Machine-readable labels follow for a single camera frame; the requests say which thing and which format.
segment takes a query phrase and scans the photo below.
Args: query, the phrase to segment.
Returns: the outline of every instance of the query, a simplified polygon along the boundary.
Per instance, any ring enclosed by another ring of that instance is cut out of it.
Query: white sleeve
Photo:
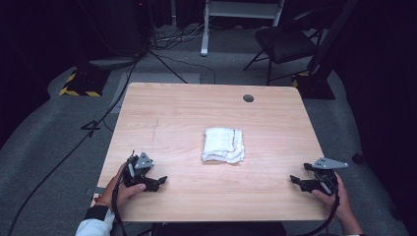
[[[113,220],[114,213],[107,206],[93,206],[80,223],[76,236],[109,236]]]

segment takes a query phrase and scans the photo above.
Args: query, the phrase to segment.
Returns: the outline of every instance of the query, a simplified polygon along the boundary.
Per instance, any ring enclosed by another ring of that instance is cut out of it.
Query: hand
[[[117,172],[116,176],[114,176],[110,182],[107,184],[107,187],[104,190],[104,193],[100,196],[101,199],[111,204],[112,195],[114,187],[116,186],[117,180],[119,179],[119,176],[123,172],[123,167],[125,164],[123,163],[122,166],[120,166],[119,171]],[[119,185],[119,195],[117,196],[117,206],[121,206],[124,203],[126,203],[128,200],[133,199],[136,194],[143,191],[147,186],[145,184],[138,184],[131,186],[127,188],[124,183],[121,183]]]
[[[361,234],[363,233],[362,227],[350,207],[349,196],[346,188],[344,187],[343,181],[337,173],[335,173],[335,175],[337,177],[340,205],[337,208],[334,217],[340,222],[344,234]],[[335,195],[328,196],[319,190],[313,190],[312,194],[324,203],[328,210],[333,208]]]

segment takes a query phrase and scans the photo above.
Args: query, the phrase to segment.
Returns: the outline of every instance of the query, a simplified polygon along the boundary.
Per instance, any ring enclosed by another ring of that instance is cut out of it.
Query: wooden table
[[[250,94],[253,102],[243,100]],[[202,162],[205,129],[241,129],[243,162]],[[105,187],[134,150],[153,159],[157,193],[121,207],[125,221],[316,220],[324,206],[289,175],[323,156],[296,88],[130,84],[98,180]]]

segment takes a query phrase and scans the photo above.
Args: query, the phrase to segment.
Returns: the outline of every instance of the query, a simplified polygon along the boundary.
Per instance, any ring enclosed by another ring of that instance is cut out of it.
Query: white towel
[[[218,160],[236,163],[245,157],[241,130],[229,128],[206,129],[203,161]]]

